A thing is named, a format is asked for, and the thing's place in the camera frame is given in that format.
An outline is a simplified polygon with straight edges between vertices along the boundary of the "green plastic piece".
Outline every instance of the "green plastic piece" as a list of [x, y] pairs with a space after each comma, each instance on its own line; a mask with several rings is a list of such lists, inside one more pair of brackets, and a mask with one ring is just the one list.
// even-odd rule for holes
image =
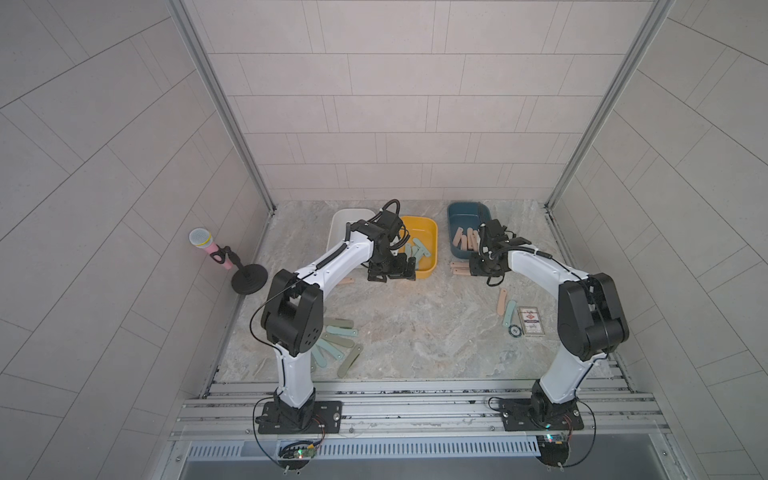
[[508, 329], [512, 324], [512, 314], [515, 313], [518, 303], [514, 300], [507, 302], [507, 309], [504, 311], [504, 328]]
[[424, 243], [422, 243], [422, 241], [421, 241], [421, 240], [419, 240], [418, 238], [414, 238], [414, 239], [413, 239], [413, 243], [415, 243], [416, 245], [418, 245], [420, 249], [424, 250], [424, 254], [425, 254], [427, 257], [431, 257], [431, 256], [432, 256], [432, 253], [429, 251], [429, 249], [428, 249], [427, 247], [424, 247]]
[[344, 354], [342, 353], [341, 350], [337, 349], [335, 346], [331, 345], [330, 343], [328, 343], [323, 339], [317, 339], [317, 343], [315, 343], [315, 346], [318, 346], [319, 348], [330, 353], [337, 360], [341, 360], [342, 358], [344, 358]]
[[315, 363], [317, 363], [317, 366], [321, 369], [324, 369], [328, 366], [328, 362], [323, 357], [323, 354], [320, 352], [320, 349], [317, 347], [317, 344], [313, 345], [310, 349], [310, 352], [312, 352], [312, 358], [315, 359]]
[[347, 328], [341, 328], [333, 325], [328, 325], [326, 327], [326, 331], [328, 333], [332, 333], [333, 335], [357, 336], [357, 329], [347, 329]]

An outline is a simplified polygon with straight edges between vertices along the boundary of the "cable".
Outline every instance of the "cable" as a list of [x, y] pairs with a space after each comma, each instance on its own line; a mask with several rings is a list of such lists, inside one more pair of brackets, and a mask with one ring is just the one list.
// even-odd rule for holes
[[577, 402], [579, 402], [583, 406], [587, 407], [589, 409], [589, 412], [592, 414], [592, 422], [594, 423], [594, 425], [592, 427], [594, 429], [594, 432], [592, 433], [592, 443], [589, 445], [589, 449], [587, 450], [587, 453], [585, 453], [584, 456], [581, 457], [581, 460], [579, 460], [576, 463], [571, 463], [570, 465], [561, 465], [562, 468], [575, 467], [576, 465], [578, 465], [578, 464], [582, 463], [584, 460], [586, 460], [587, 457], [589, 456], [589, 454], [592, 452], [592, 447], [594, 447], [594, 440], [598, 436], [598, 422], [597, 422], [597, 420], [594, 419], [594, 412], [592, 412], [592, 408], [589, 405], [587, 405], [586, 403], [582, 402], [581, 400], [577, 400]]

